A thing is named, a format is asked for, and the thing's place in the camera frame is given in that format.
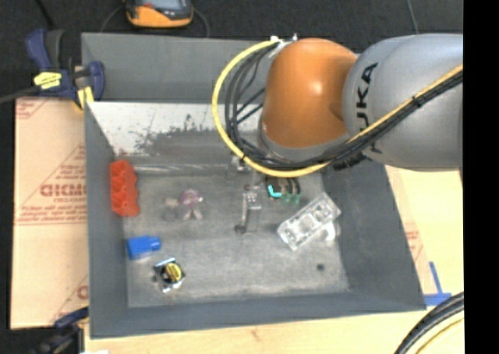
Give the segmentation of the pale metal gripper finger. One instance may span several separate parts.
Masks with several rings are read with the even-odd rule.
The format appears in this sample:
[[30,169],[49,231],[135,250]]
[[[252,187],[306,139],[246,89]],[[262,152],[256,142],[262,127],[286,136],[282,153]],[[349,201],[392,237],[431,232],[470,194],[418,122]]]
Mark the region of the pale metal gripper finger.
[[259,228],[260,218],[263,210],[263,202],[260,195],[249,196],[249,232],[256,232]]
[[236,234],[244,234],[247,231],[250,218],[250,199],[249,194],[244,192],[242,194],[242,215],[241,221],[235,226]]

